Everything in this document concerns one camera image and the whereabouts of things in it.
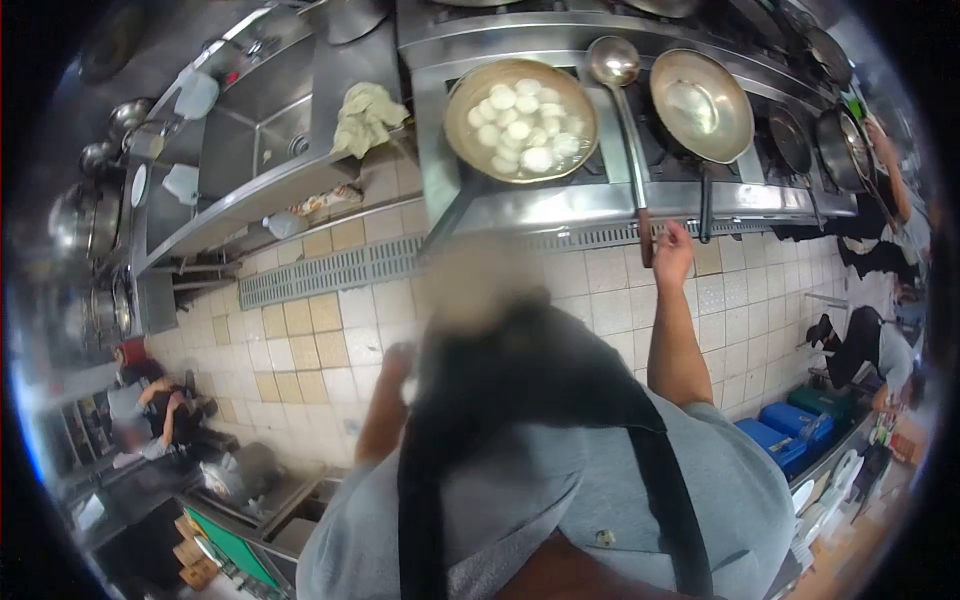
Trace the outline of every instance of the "green cutting board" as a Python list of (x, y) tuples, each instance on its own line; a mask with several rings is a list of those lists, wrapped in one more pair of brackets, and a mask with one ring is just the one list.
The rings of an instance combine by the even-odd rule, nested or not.
[(245, 541), (234, 536), (232, 533), (220, 527), (219, 525), (214, 524), (209, 519), (204, 518), (193, 509), (188, 508), (186, 509), (186, 512), (190, 514), (190, 518), (200, 525), (200, 528), (204, 530), (204, 533), (208, 538), (210, 538), (210, 541), (213, 542), (213, 545), (217, 546), (217, 549), (220, 550), (224, 556), (229, 558), (238, 569), (247, 573), (251, 577), (255, 577), (268, 586), (279, 588), (279, 586), (276, 584), (276, 581), (274, 581), (274, 578), (267, 573), (266, 569), (263, 568), (263, 565), (260, 564), (260, 561), (253, 555), (253, 552), (250, 551), (250, 548), (247, 547), (247, 543)]

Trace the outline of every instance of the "tiled floor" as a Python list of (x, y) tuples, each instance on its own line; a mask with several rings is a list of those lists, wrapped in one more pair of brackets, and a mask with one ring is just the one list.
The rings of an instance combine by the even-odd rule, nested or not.
[[(355, 221), (342, 235), (321, 231), (248, 260), (244, 273), (363, 244), (371, 231), (374, 239), (413, 232), (425, 225), (421, 212), (413, 205), (379, 213), (376, 223)], [(836, 241), (748, 234), (695, 242), (695, 250), (685, 290), (714, 402), (732, 420), (755, 416), (822, 363), (795, 346), (826, 310), (805, 292), (846, 297)], [(619, 350), (645, 382), (647, 358), (657, 351), (650, 347), (657, 294), (638, 247), (549, 255), (542, 266), (554, 303)], [(383, 349), (413, 339), (426, 316), (416, 284), (402, 279), (245, 312), (234, 284), (196, 300), (180, 313), (179, 328), (150, 338), (149, 350), (169, 372), (197, 373), (199, 392), (220, 401), (212, 425), (242, 444), (264, 442), (292, 468), (348, 467)], [(829, 312), (843, 331), (846, 313)]]

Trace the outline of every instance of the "sink drain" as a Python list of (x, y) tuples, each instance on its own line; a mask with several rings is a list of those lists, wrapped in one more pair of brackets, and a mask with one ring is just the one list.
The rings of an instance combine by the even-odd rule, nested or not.
[(302, 133), (297, 135), (292, 140), (290, 140), (290, 148), (288, 152), (290, 153), (290, 158), (296, 158), (304, 152), (310, 149), (310, 140), (306, 138)]

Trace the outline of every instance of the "towel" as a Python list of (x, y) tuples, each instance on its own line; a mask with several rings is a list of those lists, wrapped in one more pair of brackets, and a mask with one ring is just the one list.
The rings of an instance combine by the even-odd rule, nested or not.
[(404, 105), (390, 100), (383, 85), (362, 82), (351, 87), (337, 113), (333, 152), (350, 152), (357, 158), (373, 146), (390, 139), (389, 129), (399, 127), (410, 116)]

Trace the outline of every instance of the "blue plastic crate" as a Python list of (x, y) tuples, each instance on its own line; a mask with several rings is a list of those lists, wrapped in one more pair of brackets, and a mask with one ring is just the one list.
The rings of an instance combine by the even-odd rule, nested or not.
[[(830, 415), (821, 415), (821, 417), (823, 420), (813, 430), (809, 438), (812, 444), (820, 442), (833, 430), (833, 418)], [(817, 419), (816, 415), (807, 413), (805, 410), (791, 406), (786, 402), (775, 402), (765, 406), (760, 411), (761, 423), (791, 438), (800, 437), (801, 430)]]
[(781, 470), (786, 470), (792, 462), (806, 452), (806, 444), (803, 440), (784, 435), (756, 419), (741, 419), (734, 425), (766, 450)]

